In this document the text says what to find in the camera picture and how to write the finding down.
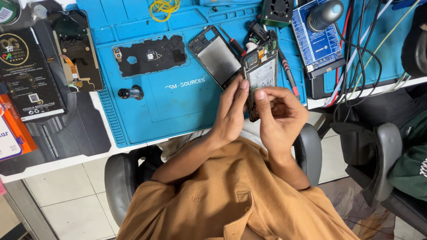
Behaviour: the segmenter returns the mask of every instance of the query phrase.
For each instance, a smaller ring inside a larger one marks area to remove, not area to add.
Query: small bottle
[[[144,97],[144,92],[138,85],[133,85],[132,88],[122,88],[117,92],[121,99],[135,98],[141,100]]]

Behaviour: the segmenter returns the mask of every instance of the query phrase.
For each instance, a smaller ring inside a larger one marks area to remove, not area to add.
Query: cooling fan
[[[264,0],[261,23],[270,26],[286,27],[291,24],[293,0]]]

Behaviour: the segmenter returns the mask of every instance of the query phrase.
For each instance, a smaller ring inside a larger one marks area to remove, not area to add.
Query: gray chair armrest
[[[138,163],[127,153],[108,158],[105,164],[105,191],[111,214],[117,225],[125,219],[136,189]]]
[[[312,187],[319,184],[322,170],[322,145],[316,129],[306,123],[294,142],[295,158],[310,180]]]
[[[386,200],[393,190],[387,174],[402,154],[402,137],[393,123],[385,123],[374,129],[378,145],[378,163],[372,183],[362,191],[369,206],[376,206]]]

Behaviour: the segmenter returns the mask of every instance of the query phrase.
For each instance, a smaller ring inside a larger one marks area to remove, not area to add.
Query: orange shirt
[[[141,184],[117,240],[359,239],[318,187],[297,191],[273,174],[267,152],[239,137],[179,188]]]

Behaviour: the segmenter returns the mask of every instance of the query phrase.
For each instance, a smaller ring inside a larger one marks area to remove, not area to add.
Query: orange box
[[[34,140],[32,139],[31,134],[29,133],[25,124],[22,123],[18,112],[16,111],[7,94],[0,95],[0,104],[7,104],[8,106],[10,106],[6,110],[4,110],[2,117],[5,120],[6,124],[9,126],[12,134],[15,136],[15,139],[18,140],[18,143],[21,146],[21,155],[36,150],[37,146]]]

